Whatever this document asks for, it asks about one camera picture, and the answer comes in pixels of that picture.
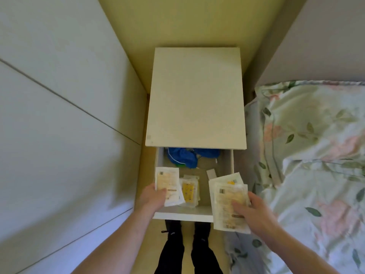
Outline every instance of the left hand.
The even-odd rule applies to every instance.
[[[155,184],[150,184],[146,186],[140,197],[136,202],[136,207],[146,208],[152,213],[155,213],[165,204],[166,199],[166,189],[155,190]]]

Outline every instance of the floral bedsheet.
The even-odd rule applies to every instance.
[[[365,84],[256,88],[235,170],[280,224],[340,273],[365,273]],[[255,235],[226,234],[232,273],[290,273]]]

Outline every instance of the yellow label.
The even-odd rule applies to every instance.
[[[194,202],[194,185],[193,184],[182,184],[182,193],[186,203]]]

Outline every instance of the person's legs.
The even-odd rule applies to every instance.
[[[195,267],[195,274],[223,274],[217,258],[209,248],[209,233],[210,223],[195,222],[193,250],[191,251],[191,259]]]
[[[184,245],[181,223],[176,220],[165,220],[169,233],[162,249],[155,274],[179,274],[183,264]]]

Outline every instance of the black shoe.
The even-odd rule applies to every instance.
[[[161,233],[169,233],[168,237],[172,235],[183,235],[181,233],[181,222],[180,220],[165,220],[166,231],[161,231]]]
[[[210,222],[195,222],[194,238],[203,239],[208,241],[210,233]]]

